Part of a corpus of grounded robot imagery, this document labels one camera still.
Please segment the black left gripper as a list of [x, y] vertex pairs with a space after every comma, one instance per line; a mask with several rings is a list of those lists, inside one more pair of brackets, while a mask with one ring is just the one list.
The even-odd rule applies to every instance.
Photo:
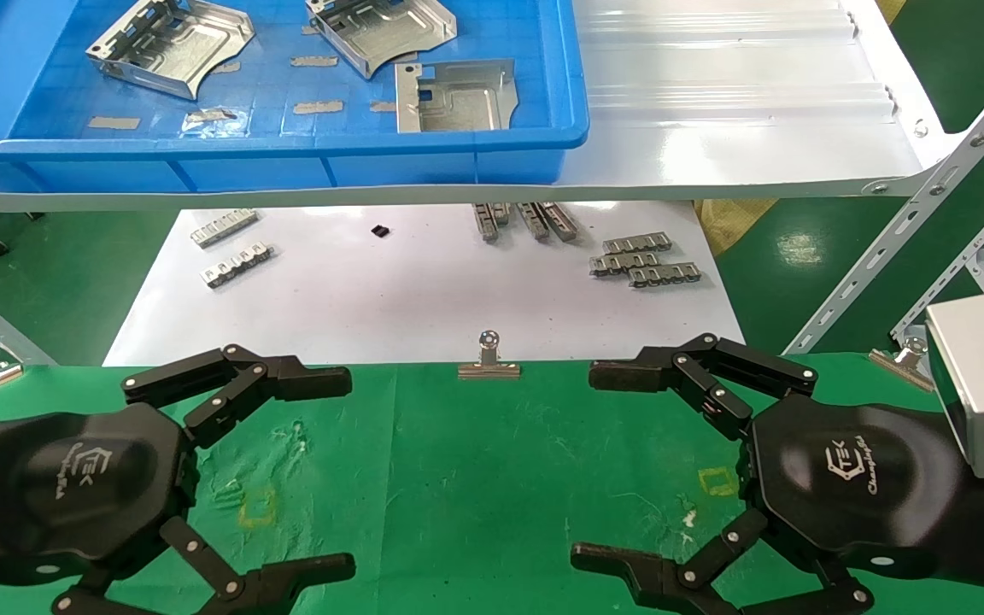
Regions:
[[183, 428], [144, 402], [0, 421], [0, 585], [83, 575], [54, 614], [153, 614], [106, 592], [168, 546], [214, 591], [198, 614], [289, 614], [304, 590], [354, 577], [351, 553], [238, 575], [184, 519], [198, 480]]

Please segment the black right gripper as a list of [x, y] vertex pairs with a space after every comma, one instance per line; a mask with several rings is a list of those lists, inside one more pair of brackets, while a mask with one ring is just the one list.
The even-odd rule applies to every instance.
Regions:
[[[780, 401], [753, 418], [727, 382]], [[815, 371], [711, 332], [678, 347], [645, 347], [632, 360], [596, 360], [589, 384], [672, 390], [728, 440], [749, 437], [748, 498], [758, 510], [739, 514], [688, 563], [593, 542], [571, 546], [575, 569], [620, 577], [637, 605], [676, 614], [866, 614], [875, 596], [843, 565], [886, 577], [940, 569], [946, 521], [971, 478], [944, 416], [812, 400]], [[763, 535], [823, 586], [746, 606], [719, 595], [714, 581]]]

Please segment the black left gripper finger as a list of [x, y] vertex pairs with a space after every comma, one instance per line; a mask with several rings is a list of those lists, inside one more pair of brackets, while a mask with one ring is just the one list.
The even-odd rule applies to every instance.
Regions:
[[122, 382], [126, 401], [155, 408], [208, 394], [184, 416], [184, 432], [203, 450], [267, 401], [328, 400], [352, 388], [347, 367], [307, 367], [296, 355], [257, 355], [238, 345], [151, 367]]

